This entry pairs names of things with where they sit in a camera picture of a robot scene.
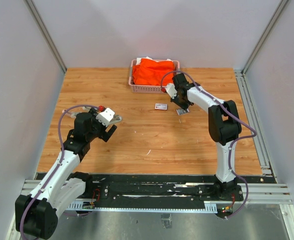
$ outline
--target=wood surface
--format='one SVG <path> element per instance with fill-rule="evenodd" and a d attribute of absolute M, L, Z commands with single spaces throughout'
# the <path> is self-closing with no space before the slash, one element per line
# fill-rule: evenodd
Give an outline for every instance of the wood surface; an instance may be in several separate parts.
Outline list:
<path fill-rule="evenodd" d="M 184 70 L 214 96 L 234 100 L 240 119 L 247 122 L 233 69 Z M 75 172 L 215 174 L 217 151 L 209 136 L 206 112 L 194 105 L 190 107 L 190 113 L 178 116 L 175 110 L 178 106 L 170 102 L 167 94 L 132 93 L 128 76 L 128 68 L 68 69 L 38 172 L 48 172 L 57 159 L 60 151 L 57 127 L 62 110 L 78 104 L 91 104 L 110 107 L 123 120 L 117 124 L 116 132 L 107 143 L 100 139 L 91 143 L 90 151 Z M 168 104 L 168 110 L 155 110 L 155 103 Z M 73 126 L 72 118 L 62 120 L 63 140 Z M 249 134 L 250 131 L 243 127 L 241 136 Z M 252 139 L 239 141 L 235 156 L 238 174 L 262 174 Z"/>

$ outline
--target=plastic basket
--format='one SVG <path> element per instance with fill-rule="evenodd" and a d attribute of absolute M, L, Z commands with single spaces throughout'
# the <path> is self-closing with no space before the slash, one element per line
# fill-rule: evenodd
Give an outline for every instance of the plastic basket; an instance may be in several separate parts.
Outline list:
<path fill-rule="evenodd" d="M 163 94 L 161 90 L 161 86 L 151 86 L 151 85 L 135 85 L 133 80 L 133 66 L 136 65 L 137 60 L 134 59 L 131 61 L 130 71 L 129 71 L 129 86 L 133 93 L 141 93 L 141 94 Z M 175 70 L 180 70 L 179 61 L 172 61 L 175 67 Z"/>

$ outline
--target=small white box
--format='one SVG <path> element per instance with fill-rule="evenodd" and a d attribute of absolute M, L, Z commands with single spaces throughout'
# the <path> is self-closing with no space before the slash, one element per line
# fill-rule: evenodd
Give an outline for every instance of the small white box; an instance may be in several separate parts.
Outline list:
<path fill-rule="evenodd" d="M 167 104 L 165 103 L 156 103 L 155 104 L 156 110 L 167 110 Z"/>

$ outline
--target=robotic arm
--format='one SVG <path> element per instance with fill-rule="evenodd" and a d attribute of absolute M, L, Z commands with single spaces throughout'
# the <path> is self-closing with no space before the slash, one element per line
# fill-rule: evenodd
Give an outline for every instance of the robotic arm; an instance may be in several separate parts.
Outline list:
<path fill-rule="evenodd" d="M 216 178 L 219 182 L 220 192 L 236 186 L 235 175 L 235 147 L 234 140 L 242 132 L 241 124 L 228 116 L 217 103 L 221 103 L 232 115 L 239 118 L 237 107 L 234 101 L 224 101 L 215 98 L 204 90 L 198 83 L 197 87 L 189 83 L 183 73 L 173 77 L 173 84 L 169 83 L 164 90 L 171 97 L 170 101 L 177 104 L 182 109 L 187 109 L 190 105 L 196 104 L 208 113 L 209 134 L 217 147 L 217 170 Z"/>
<path fill-rule="evenodd" d="M 74 129 L 70 130 L 63 143 L 63 152 L 29 195 L 20 195 L 15 202 L 16 230 L 20 231 L 21 220 L 27 206 L 30 206 L 23 222 L 23 231 L 42 239 L 48 239 L 54 233 L 59 217 L 77 197 L 86 193 L 93 194 L 93 180 L 88 173 L 75 172 L 67 182 L 66 179 L 90 150 L 90 143 L 99 138 L 107 142 L 116 130 L 113 123 L 122 117 L 115 115 L 110 108 L 102 106 L 91 108 L 89 112 L 76 114 Z"/>

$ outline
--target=gray wall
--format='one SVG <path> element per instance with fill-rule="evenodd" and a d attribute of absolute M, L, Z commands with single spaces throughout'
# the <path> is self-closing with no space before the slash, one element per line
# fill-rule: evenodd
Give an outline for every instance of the gray wall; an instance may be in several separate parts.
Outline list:
<path fill-rule="evenodd" d="M 67 67 L 241 69 L 280 0 L 34 0 Z"/>
<path fill-rule="evenodd" d="M 294 203 L 294 0 L 247 77 L 273 166 Z"/>
<path fill-rule="evenodd" d="M 62 80 L 24 1 L 0 1 L 0 240 L 36 170 Z"/>

